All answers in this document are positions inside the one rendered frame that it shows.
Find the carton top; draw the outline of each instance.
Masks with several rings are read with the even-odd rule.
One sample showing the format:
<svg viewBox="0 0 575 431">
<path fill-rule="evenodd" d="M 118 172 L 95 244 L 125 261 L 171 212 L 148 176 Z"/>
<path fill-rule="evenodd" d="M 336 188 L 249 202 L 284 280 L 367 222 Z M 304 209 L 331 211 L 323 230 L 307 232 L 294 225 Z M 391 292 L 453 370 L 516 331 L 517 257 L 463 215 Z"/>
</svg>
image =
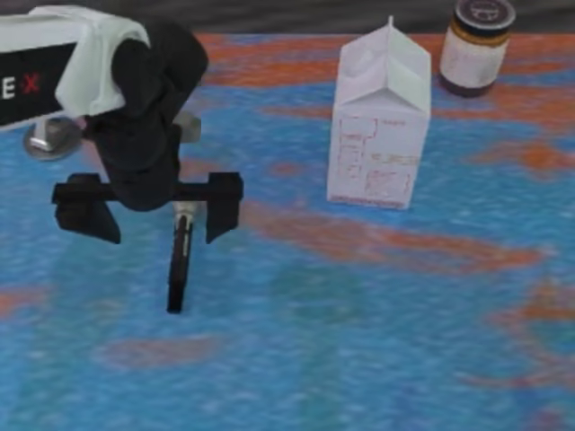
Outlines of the carton top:
<svg viewBox="0 0 575 431">
<path fill-rule="evenodd" d="M 431 112 L 431 55 L 387 25 L 341 48 L 335 105 Z"/>
</svg>

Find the jar base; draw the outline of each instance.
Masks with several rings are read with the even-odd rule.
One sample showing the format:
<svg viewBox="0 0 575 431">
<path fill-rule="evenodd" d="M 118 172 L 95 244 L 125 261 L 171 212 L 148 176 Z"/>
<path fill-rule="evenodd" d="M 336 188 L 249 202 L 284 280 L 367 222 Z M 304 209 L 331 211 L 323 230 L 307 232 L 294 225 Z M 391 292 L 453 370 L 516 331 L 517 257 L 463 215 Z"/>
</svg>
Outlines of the jar base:
<svg viewBox="0 0 575 431">
<path fill-rule="evenodd" d="M 447 78 L 445 78 L 441 73 L 439 73 L 439 83 L 448 92 L 451 92 L 452 94 L 459 97 L 465 97 L 466 99 L 471 99 L 473 97 L 481 97 L 487 94 L 487 92 L 489 92 L 491 87 L 495 84 L 491 83 L 489 85 L 485 85 L 484 87 L 479 88 L 466 88 L 452 83 Z"/>
</svg>

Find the white jar label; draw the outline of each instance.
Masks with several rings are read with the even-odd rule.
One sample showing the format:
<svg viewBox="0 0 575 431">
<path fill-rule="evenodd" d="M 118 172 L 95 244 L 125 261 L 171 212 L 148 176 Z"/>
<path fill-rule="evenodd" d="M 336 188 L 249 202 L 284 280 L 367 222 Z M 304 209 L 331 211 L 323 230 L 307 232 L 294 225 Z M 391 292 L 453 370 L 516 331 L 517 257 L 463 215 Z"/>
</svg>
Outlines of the white jar label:
<svg viewBox="0 0 575 431">
<path fill-rule="evenodd" d="M 486 87 L 497 79 L 508 44 L 506 40 L 495 48 L 474 45 L 459 39 L 449 28 L 439 70 L 448 81 L 460 87 Z"/>
</svg>

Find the painted table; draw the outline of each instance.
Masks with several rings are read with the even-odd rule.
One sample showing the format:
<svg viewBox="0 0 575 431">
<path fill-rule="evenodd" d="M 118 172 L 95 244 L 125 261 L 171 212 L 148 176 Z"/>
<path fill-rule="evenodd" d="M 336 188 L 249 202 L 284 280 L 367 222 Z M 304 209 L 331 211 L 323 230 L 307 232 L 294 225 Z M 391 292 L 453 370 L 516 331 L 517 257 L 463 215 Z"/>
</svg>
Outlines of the painted table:
<svg viewBox="0 0 575 431">
<path fill-rule="evenodd" d="M 172 210 L 60 232 L 59 163 L 2 135 L 3 431 L 575 430 L 575 36 L 517 35 L 498 86 L 434 89 L 411 210 L 328 204 L 349 37 L 204 36 L 190 179 L 237 169 L 242 227 L 194 245 L 164 311 Z M 417 41 L 438 58 L 440 36 Z"/>
</svg>

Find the black bar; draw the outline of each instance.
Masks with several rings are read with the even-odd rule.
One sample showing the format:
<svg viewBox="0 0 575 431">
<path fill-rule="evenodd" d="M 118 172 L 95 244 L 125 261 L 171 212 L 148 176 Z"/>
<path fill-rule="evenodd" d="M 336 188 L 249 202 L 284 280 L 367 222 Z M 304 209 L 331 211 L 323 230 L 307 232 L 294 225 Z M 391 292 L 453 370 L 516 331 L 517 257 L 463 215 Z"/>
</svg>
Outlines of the black bar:
<svg viewBox="0 0 575 431">
<path fill-rule="evenodd" d="M 238 192 L 237 189 L 227 187 L 227 185 L 194 183 L 180 185 L 172 200 L 237 200 L 241 197 L 241 190 Z M 117 200 L 118 198 L 112 191 L 110 184 L 58 183 L 54 187 L 54 193 L 52 194 L 53 204 Z"/>
<path fill-rule="evenodd" d="M 180 217 L 174 228 L 172 261 L 168 278 L 169 313 L 178 314 L 183 306 L 186 285 L 188 284 L 188 269 L 190 267 L 191 239 L 193 224 L 188 224 L 186 216 Z"/>
</svg>

